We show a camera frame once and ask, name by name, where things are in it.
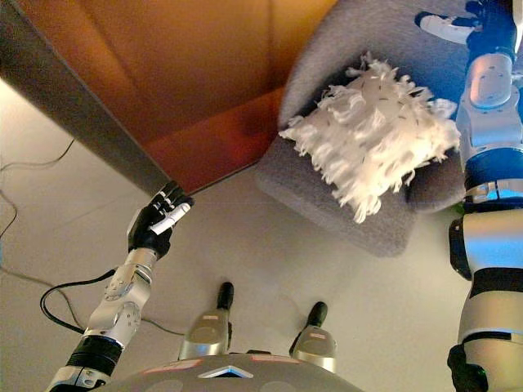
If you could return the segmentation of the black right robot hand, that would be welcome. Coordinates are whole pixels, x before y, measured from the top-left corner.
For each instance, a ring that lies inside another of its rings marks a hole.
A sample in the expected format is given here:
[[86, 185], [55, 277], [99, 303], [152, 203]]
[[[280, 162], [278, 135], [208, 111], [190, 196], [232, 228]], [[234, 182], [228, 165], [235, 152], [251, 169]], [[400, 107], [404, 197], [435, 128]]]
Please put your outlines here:
[[470, 17], [422, 11], [414, 23], [424, 32], [467, 46], [474, 56], [503, 53], [516, 57], [522, 41], [521, 1], [468, 1]]

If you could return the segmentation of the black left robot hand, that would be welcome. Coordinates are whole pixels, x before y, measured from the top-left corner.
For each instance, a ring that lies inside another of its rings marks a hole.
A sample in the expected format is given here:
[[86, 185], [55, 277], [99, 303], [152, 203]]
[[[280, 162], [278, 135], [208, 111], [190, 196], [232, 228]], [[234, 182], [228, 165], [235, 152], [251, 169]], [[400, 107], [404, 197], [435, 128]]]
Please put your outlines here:
[[171, 247], [175, 225], [193, 206], [194, 200], [179, 184], [168, 182], [133, 218], [127, 230], [128, 251], [145, 248], [158, 260], [163, 258]]

